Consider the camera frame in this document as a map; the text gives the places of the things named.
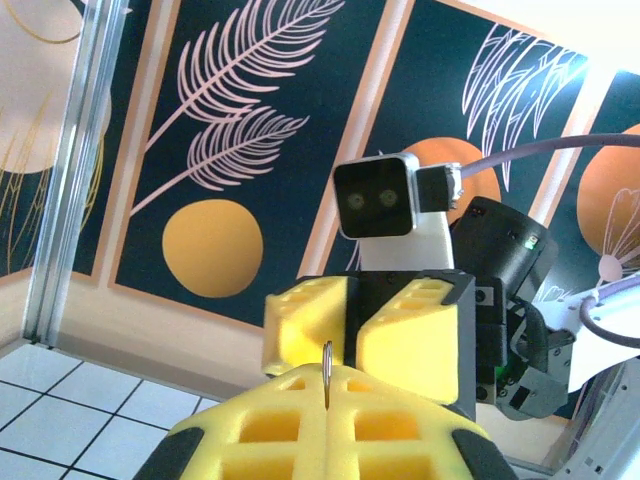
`key ring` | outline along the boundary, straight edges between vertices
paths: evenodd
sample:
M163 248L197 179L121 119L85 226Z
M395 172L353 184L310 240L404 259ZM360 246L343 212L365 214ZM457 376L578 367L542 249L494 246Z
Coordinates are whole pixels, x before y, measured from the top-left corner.
M322 350L322 383L324 385L324 408L329 410L329 386L331 384L331 364L333 363L333 345L325 343Z

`floor tile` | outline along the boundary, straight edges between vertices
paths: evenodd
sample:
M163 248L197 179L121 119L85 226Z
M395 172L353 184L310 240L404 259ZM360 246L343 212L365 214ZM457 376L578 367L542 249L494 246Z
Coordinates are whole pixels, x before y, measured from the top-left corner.
M83 363L50 394L115 412L140 379L91 363Z
M70 465L110 415L43 397L0 432L0 446Z
M200 405L198 405L198 409L196 410L196 413L200 413L203 410L206 410L207 408L211 408L211 407L215 407L216 405L219 405L220 402L216 402L215 400L209 400L208 398L203 398L202 401L200 402Z
M0 358L0 380L44 392L79 363L46 348L23 345Z
M130 480L167 432L115 417L76 466L119 480Z
M118 412L123 417L172 428L193 412L198 397L152 382L143 382Z
M64 468L0 450L2 478L11 480L58 480Z
M23 388L0 383L0 428L40 396Z
M75 470L71 470L64 477L64 480L100 480L100 477L94 477L93 475L89 475L84 472L76 472Z

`yellow foam pad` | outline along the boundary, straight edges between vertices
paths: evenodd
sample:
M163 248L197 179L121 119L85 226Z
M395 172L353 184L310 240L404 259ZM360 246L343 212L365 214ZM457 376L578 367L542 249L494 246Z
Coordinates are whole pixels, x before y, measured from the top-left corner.
M458 399L458 308L453 285L413 280L358 332L356 367L384 382L451 404Z
M306 280L280 295L269 295L264 315L262 371L271 375L320 363L333 343L333 363L344 359L347 277Z
M305 365L174 427L204 436L181 480L470 480L451 432L473 422L358 370L336 366L325 410Z

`palm leaf drawing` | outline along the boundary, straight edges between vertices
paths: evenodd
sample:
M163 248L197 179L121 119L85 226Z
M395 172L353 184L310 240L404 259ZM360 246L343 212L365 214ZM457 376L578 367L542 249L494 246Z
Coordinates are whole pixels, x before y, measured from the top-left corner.
M640 189L622 188L613 198L604 230L600 262L601 271L609 262L617 262L622 275L640 270ZM601 277L598 285L604 280L613 281L616 278Z
M557 302L565 300L574 294L573 289L565 290L557 285L548 285L547 282L542 282L540 289L533 297L533 303L541 302Z
M516 146L533 115L534 138L552 101L562 89L580 76L587 64L575 52L531 35L494 25L471 67L462 95L462 111L469 115L467 138L482 122L483 155L496 148ZM511 166L502 165L502 177L509 190Z
M278 89L264 79L293 76L313 59L322 27L343 5L344 0L249 0L224 25L202 32L193 46L187 42L178 65L181 104L146 150L183 113L207 123L237 121L259 103L256 94Z
M347 272L359 271L362 269L362 256L360 255L360 242L358 240L347 239L352 243L353 250L351 251L351 257L345 270Z
M48 98L42 103L38 114L31 122L21 144L13 135L7 149L0 159L0 240L3 242L3 268L0 276L24 270L32 265L35 256L35 244L44 212L47 187L55 148L49 145L49 154L44 155L42 169L38 173L28 174L27 165L33 156L33 147L41 132ZM7 165L13 154L16 161L9 170ZM28 177L37 178L37 185L25 187Z
M209 190L222 191L271 171L266 165L280 156L280 145L308 119L294 119L276 114L271 107L259 107L238 122L210 124L191 142L187 169L141 200L131 216L186 178Z

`leaf illustration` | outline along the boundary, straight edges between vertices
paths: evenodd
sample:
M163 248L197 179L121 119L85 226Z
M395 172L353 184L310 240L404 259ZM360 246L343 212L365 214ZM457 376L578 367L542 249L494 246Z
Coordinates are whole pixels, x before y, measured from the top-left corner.
M640 189L620 189L609 209L604 255L615 257L624 273L640 269Z
M347 268L345 268L348 272L355 272L362 269L362 256L360 255L360 242L358 240L353 241L353 251L351 252L351 258L349 258L349 263L347 264Z
M222 191L272 170L266 165L280 156L280 145L307 123L260 107L235 123L212 123L189 147L187 169L140 201L131 216L186 178L209 190Z
M516 146L533 115L533 136L551 102L587 68L575 52L495 24L471 67L462 97L469 114L467 138L484 114L481 135L483 155L495 151L496 140L507 150ZM502 164L509 191L511 165Z
M533 297L533 303L563 301L573 294L573 289L565 290L557 285L548 285L547 282L543 282Z
M462 113L469 113L467 138L489 105L505 71L518 58L523 46L533 42L526 33L495 24L480 46L462 94Z
M207 123L237 121L259 103L256 94L278 89L264 79L292 76L313 59L322 27L343 5L344 0L249 0L224 25L202 32L193 46L187 42L178 65L181 104L146 150L183 113Z

